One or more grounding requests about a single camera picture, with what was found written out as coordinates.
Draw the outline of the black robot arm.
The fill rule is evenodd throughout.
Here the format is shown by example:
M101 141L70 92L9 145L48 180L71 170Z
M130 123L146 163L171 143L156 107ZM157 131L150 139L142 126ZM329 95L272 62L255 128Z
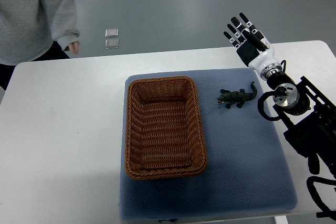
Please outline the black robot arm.
M306 77L296 84L279 71L265 79L271 91L258 99L258 112L264 119L281 120L287 127L283 134L286 141L308 160L311 176L307 189L321 210L317 217L334 220L335 211L323 202L315 184L335 185L335 179L319 177L321 161L335 175L335 105Z

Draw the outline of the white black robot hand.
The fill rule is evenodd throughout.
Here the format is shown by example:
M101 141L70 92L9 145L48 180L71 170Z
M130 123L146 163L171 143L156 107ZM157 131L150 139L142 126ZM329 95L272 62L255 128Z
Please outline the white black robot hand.
M224 31L223 34L235 47L241 61L255 70L263 80L283 71L284 67L275 59L274 48L268 39L244 13L239 16L240 18L231 18L227 24L229 31Z

